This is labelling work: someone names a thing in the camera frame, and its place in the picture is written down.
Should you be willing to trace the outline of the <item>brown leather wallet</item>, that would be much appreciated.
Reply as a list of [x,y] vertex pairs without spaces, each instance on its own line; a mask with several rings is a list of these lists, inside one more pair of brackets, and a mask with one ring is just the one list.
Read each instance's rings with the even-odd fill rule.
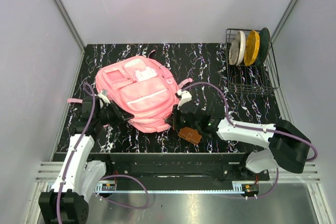
[[179,130],[178,136],[194,145],[198,145],[202,139],[202,136],[198,133],[197,130],[194,130],[189,127],[184,127]]

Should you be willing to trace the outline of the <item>pink student backpack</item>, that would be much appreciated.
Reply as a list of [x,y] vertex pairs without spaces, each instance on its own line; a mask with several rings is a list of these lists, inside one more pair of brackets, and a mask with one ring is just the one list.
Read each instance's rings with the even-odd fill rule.
[[176,93],[192,82],[177,83],[168,68],[141,55],[103,67],[95,80],[98,93],[107,90],[110,101],[134,115],[128,123],[143,133],[170,128],[165,119],[180,101]]

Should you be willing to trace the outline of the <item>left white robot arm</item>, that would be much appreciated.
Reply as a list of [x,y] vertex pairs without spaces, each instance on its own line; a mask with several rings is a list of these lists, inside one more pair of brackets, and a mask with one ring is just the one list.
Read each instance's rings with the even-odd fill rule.
[[113,175],[112,165],[88,161],[90,151],[104,126],[118,126],[134,117],[103,94],[70,98],[68,102],[81,104],[81,112],[55,182],[49,191],[39,196],[38,204],[45,223],[87,222],[89,200],[98,181]]

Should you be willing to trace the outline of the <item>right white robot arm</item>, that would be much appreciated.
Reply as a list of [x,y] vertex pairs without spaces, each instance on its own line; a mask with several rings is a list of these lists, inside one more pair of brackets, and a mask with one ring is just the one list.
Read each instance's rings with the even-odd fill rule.
[[275,124],[263,125],[230,121],[204,113],[193,102],[175,105],[165,122],[176,130],[188,128],[201,136],[262,147],[262,151],[248,154],[238,167],[239,176],[244,180],[250,180],[264,170],[279,167],[301,174],[312,148],[311,141],[287,120],[280,119]]

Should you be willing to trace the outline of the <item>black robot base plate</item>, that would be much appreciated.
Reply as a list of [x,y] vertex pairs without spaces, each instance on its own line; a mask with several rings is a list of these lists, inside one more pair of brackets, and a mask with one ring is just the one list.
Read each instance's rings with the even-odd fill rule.
[[268,172],[253,174],[243,168],[244,153],[91,153],[88,161],[102,161],[107,174],[133,177],[206,176],[218,180],[270,180]]

